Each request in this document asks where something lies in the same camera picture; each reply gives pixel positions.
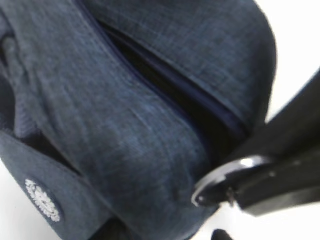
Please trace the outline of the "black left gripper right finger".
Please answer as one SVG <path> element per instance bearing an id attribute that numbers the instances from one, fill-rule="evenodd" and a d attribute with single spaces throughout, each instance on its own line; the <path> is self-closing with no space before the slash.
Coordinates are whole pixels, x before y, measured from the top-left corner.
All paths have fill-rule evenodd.
<path id="1" fill-rule="evenodd" d="M 272 160 L 236 182 L 236 201 L 243 211 L 265 215 L 319 203 L 320 74 L 234 155 Z"/>

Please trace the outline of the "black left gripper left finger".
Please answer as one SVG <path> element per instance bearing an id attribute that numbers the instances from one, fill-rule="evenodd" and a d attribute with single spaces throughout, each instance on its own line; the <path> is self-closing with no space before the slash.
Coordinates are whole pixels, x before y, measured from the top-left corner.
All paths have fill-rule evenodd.
<path id="1" fill-rule="evenodd" d="M 223 229 L 215 229 L 211 240 L 232 240 L 231 236 Z"/>

